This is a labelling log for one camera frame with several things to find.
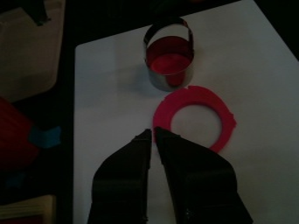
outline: white surface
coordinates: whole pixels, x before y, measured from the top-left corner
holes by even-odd
[[[50,90],[62,52],[64,0],[44,3],[51,21],[43,26],[22,8],[0,15],[0,96],[19,101]]]
[[[257,224],[299,223],[299,65],[254,1],[184,17],[195,36],[192,85],[210,88],[238,121],[221,155],[238,174],[238,191]],[[76,49],[74,223],[87,223],[91,183],[103,160],[151,128],[168,94],[147,77],[143,37],[148,27]],[[190,107],[176,133],[210,146],[219,118]],[[175,223],[164,168],[154,145],[148,223]]]

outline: red ring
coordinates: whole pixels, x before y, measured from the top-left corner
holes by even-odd
[[[188,88],[182,88],[164,97],[154,114],[154,128],[162,127],[171,131],[175,113],[190,105],[207,106],[219,115],[222,132],[218,141],[210,147],[212,151],[219,152],[230,140],[238,123],[223,100],[206,87],[188,86]]]

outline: blue object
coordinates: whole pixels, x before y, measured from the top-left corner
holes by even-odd
[[[62,143],[62,127],[58,126],[54,129],[40,130],[32,126],[28,140],[38,147],[50,149]]]

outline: dark background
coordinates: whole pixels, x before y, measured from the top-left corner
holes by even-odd
[[[0,188],[2,201],[54,193],[58,195],[58,223],[72,223],[75,47],[150,25],[163,16],[183,16],[231,2],[237,1],[67,0],[58,82],[48,92],[14,104],[43,130],[60,126],[62,143],[42,151],[26,169],[28,176],[22,188]],[[297,1],[257,0],[257,4],[299,59]],[[16,7],[18,1],[2,0],[0,13]]]

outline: red object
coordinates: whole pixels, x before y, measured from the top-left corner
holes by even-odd
[[[162,127],[171,131],[175,113],[190,105],[203,105],[215,110],[222,121],[222,132],[217,143],[210,147],[219,152],[230,140],[237,121],[223,100],[204,87],[188,86],[168,94],[154,114],[154,128]]]
[[[35,160],[39,148],[28,142],[34,123],[0,97],[0,172],[23,169]]]
[[[194,57],[188,40],[175,36],[159,38],[147,48],[146,57],[148,67],[164,75],[168,85],[180,86]]]

